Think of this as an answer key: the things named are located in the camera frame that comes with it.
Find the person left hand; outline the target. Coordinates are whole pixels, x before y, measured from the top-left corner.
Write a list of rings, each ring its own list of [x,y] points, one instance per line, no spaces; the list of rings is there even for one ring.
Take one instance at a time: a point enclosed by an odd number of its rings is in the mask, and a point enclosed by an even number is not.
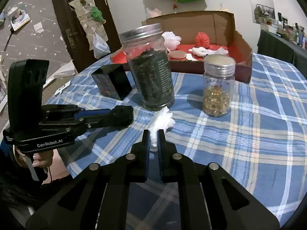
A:
[[[26,155],[20,152],[20,150],[13,146],[13,152],[14,156],[16,159],[16,162],[21,166],[21,167],[27,167],[26,164]],[[54,152],[53,151],[47,151],[47,152],[42,152],[42,153],[35,153],[33,155],[33,161],[32,161],[32,167],[40,167],[40,168],[48,168],[52,165],[53,163],[53,156]]]

